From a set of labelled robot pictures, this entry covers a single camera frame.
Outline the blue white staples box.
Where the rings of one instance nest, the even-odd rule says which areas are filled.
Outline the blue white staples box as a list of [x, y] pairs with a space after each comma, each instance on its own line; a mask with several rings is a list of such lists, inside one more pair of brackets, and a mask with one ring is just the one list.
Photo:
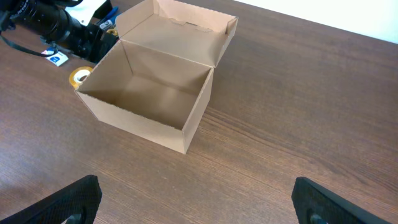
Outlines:
[[66, 61], [68, 61], [68, 56], [58, 51], [55, 53], [55, 49], [53, 47], [49, 47], [42, 52], [47, 55], [46, 59], [56, 65], [57, 67], [63, 65]]

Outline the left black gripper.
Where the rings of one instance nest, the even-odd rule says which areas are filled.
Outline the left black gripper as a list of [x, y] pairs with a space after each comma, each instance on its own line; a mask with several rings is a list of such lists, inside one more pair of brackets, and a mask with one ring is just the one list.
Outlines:
[[117, 41], [117, 36], [107, 33], [97, 25], [72, 25], [63, 41], [63, 47], [80, 58], [98, 63]]

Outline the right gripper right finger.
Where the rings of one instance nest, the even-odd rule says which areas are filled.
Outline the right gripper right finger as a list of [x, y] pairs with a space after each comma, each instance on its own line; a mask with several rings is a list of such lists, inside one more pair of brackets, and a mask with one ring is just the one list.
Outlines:
[[306, 177], [296, 178], [292, 201], [300, 224], [388, 223]]

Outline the brown cardboard box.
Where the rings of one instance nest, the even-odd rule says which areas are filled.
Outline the brown cardboard box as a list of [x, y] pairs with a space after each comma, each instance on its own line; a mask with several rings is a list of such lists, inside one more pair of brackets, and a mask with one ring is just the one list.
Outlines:
[[145, 0], [116, 18], [119, 40], [76, 89], [104, 123], [186, 153], [238, 18]]

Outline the yellow adhesive tape roll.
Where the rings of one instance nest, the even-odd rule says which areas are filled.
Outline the yellow adhesive tape roll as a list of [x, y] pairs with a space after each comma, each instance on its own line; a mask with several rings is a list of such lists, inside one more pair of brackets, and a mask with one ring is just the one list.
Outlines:
[[87, 66], [76, 68], [69, 76], [69, 83], [74, 89], [77, 89], [92, 71], [93, 68]]

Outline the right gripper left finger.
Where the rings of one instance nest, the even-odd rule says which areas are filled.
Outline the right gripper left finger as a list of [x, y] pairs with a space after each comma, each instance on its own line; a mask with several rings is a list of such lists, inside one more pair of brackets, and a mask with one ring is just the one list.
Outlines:
[[95, 175], [87, 175], [33, 205], [1, 220], [3, 224], [92, 224], [102, 191]]

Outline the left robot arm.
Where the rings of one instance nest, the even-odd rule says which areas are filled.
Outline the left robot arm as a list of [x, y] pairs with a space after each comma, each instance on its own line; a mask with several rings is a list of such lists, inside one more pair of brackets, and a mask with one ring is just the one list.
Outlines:
[[14, 30], [16, 26], [40, 36], [53, 52], [40, 53], [20, 46], [5, 37], [1, 40], [13, 49], [39, 56], [49, 57], [59, 50], [92, 63], [98, 63], [118, 37], [91, 22], [100, 21], [116, 13], [110, 1], [87, 0], [5, 0], [1, 1], [1, 32]]

